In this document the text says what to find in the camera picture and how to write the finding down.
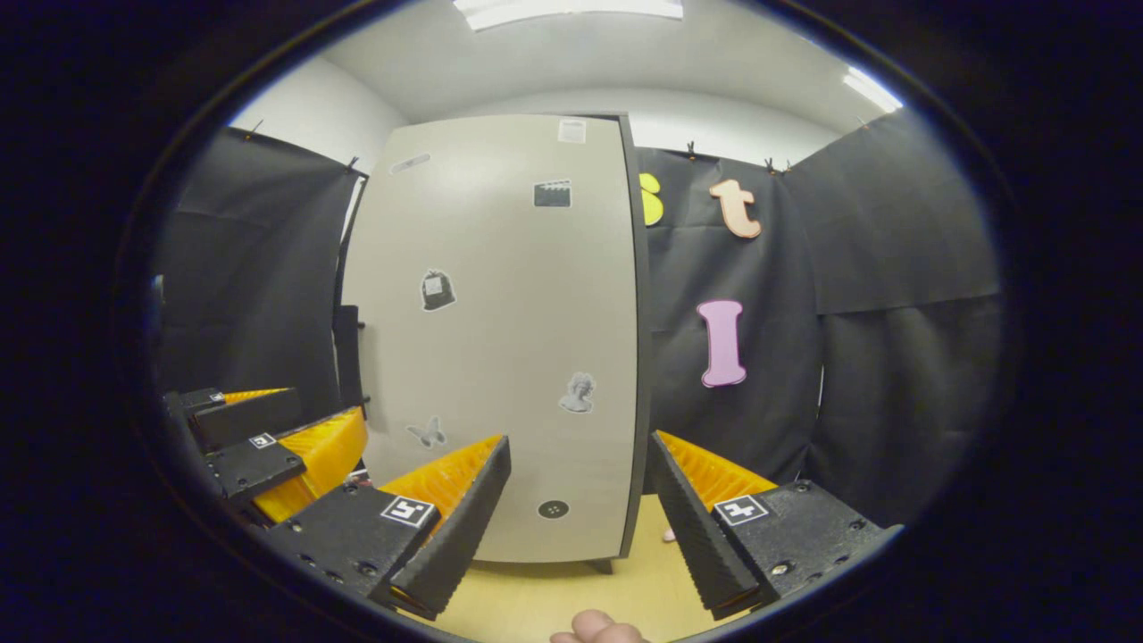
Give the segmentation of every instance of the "white wall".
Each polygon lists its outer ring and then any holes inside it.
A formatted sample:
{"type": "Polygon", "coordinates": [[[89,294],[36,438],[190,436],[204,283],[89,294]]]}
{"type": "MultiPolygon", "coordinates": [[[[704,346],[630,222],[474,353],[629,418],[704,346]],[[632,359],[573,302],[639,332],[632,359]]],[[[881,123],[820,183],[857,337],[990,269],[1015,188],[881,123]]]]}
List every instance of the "white wall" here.
{"type": "Polygon", "coordinates": [[[315,57],[270,86],[231,121],[233,127],[294,143],[373,171],[389,132],[408,124],[403,114],[329,61],[315,57]]]}
{"type": "Polygon", "coordinates": [[[520,96],[453,113],[625,111],[636,145],[695,151],[784,169],[841,137],[790,113],[708,94],[661,89],[584,89],[520,96]]]}

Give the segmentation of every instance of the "bust statue sticker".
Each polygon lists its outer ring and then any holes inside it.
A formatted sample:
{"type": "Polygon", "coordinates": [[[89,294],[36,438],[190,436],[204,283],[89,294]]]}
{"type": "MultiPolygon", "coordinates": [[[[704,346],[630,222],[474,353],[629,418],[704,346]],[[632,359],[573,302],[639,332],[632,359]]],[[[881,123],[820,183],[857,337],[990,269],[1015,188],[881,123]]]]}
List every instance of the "bust statue sticker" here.
{"type": "Polygon", "coordinates": [[[560,408],[570,413],[591,413],[589,400],[596,391],[596,380],[588,373],[576,373],[568,383],[568,394],[560,399],[560,408]]]}

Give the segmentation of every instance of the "bag sticker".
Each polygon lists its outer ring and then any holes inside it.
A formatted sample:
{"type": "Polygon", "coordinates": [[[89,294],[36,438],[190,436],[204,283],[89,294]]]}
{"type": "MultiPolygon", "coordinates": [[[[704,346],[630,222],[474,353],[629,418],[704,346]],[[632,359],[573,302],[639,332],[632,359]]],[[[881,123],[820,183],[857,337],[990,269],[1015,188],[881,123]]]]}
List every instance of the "bag sticker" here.
{"type": "Polygon", "coordinates": [[[453,278],[440,270],[429,270],[421,279],[421,303],[425,312],[440,310],[456,303],[453,278]]]}

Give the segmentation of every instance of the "pink letter i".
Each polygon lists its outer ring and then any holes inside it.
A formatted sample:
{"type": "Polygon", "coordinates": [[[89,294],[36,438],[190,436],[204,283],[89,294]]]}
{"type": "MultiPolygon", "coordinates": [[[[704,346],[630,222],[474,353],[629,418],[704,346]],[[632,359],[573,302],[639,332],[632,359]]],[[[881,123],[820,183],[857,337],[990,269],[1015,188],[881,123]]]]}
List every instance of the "pink letter i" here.
{"type": "Polygon", "coordinates": [[[708,300],[698,304],[698,314],[706,320],[710,339],[710,367],[703,373],[703,386],[725,387],[746,379],[746,370],[738,364],[738,314],[742,304],[730,299],[708,300]]]}

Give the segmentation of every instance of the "wooden floor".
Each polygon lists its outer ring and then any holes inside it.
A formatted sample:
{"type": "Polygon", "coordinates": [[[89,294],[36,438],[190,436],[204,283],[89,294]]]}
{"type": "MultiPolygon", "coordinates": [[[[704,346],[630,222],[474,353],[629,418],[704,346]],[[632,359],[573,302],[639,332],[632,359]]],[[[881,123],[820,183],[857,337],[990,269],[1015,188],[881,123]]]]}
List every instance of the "wooden floor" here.
{"type": "Polygon", "coordinates": [[[405,614],[485,643],[545,643],[570,630],[572,617],[596,608],[633,624],[653,643],[704,632],[749,612],[716,621],[703,609],[655,496],[639,506],[631,555],[602,574],[584,563],[473,563],[435,622],[405,614]]]}

